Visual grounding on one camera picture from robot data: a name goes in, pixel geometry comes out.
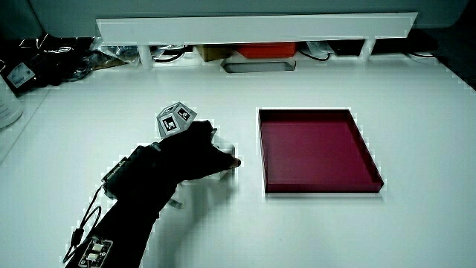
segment red box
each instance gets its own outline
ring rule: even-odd
[[[235,50],[248,59],[293,57],[298,50],[296,42],[252,43],[236,45]]]
[[[384,182],[346,109],[261,109],[266,193],[378,193]]]

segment cable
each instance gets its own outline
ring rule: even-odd
[[[317,58],[317,57],[314,57],[314,56],[311,56],[311,55],[309,55],[309,54],[307,54],[307,53],[304,53],[302,50],[299,50],[299,52],[300,52],[302,55],[304,55],[304,56],[307,56],[307,57],[310,57],[311,59],[319,60],[319,61],[326,61],[326,60],[328,60],[328,59],[330,58],[330,53],[327,53],[327,58],[325,58],[325,59],[319,59],[319,58]]]
[[[420,54],[417,54],[417,53],[414,53],[414,52],[408,52],[408,53],[409,53],[410,55],[414,55],[414,56],[416,56],[416,57],[435,57],[435,56],[433,56],[433,55],[431,55],[431,56],[420,55]]]
[[[91,229],[89,230],[89,233],[86,235],[86,239],[83,241],[83,243],[87,242],[89,240],[89,235],[91,234],[92,230],[96,228],[97,222],[99,221],[99,218],[101,216],[101,211],[102,208],[100,206],[97,206],[94,208],[91,213],[89,211],[91,210],[92,204],[94,204],[94,201],[97,198],[97,195],[99,194],[99,191],[101,188],[106,184],[107,181],[105,181],[97,190],[96,193],[94,194],[94,197],[92,198],[91,203],[89,203],[89,207],[86,210],[86,213],[84,214],[83,220],[81,220],[80,227],[76,228],[76,230],[73,231],[73,235],[71,236],[71,242],[68,251],[66,252],[66,256],[63,258],[62,262],[65,264],[66,261],[68,261],[71,257],[73,257],[74,253],[76,252],[77,246],[81,242],[81,238],[83,237],[84,234],[84,226],[88,222],[88,220],[92,217],[92,215],[98,211],[96,220],[94,221]]]
[[[175,55],[175,56],[173,56],[173,57],[171,57],[171,58],[162,59],[162,60],[159,59],[159,58],[154,58],[154,61],[155,61],[156,63],[170,63],[170,62],[172,62],[172,61],[174,61],[174,60],[177,60],[179,57],[184,56],[184,54],[185,54],[184,52],[181,52],[180,54],[177,54],[177,55]]]

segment white table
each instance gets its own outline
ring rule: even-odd
[[[123,66],[30,93],[47,95],[0,166],[1,266],[62,267],[103,175],[158,140],[155,114],[176,101],[210,119],[242,166],[185,187],[185,209],[161,212],[143,267],[476,266],[475,91],[432,59],[296,57],[296,71],[255,74]],[[350,107],[381,197],[265,198],[257,107]]]

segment apriltag cube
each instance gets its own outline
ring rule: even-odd
[[[174,103],[157,116],[161,138],[167,138],[188,129],[196,117],[196,112],[183,103]]]

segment hand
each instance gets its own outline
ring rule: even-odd
[[[194,121],[184,132],[162,140],[164,167],[176,171],[177,183],[237,168],[241,161],[216,149],[212,143],[213,128],[209,121]]]

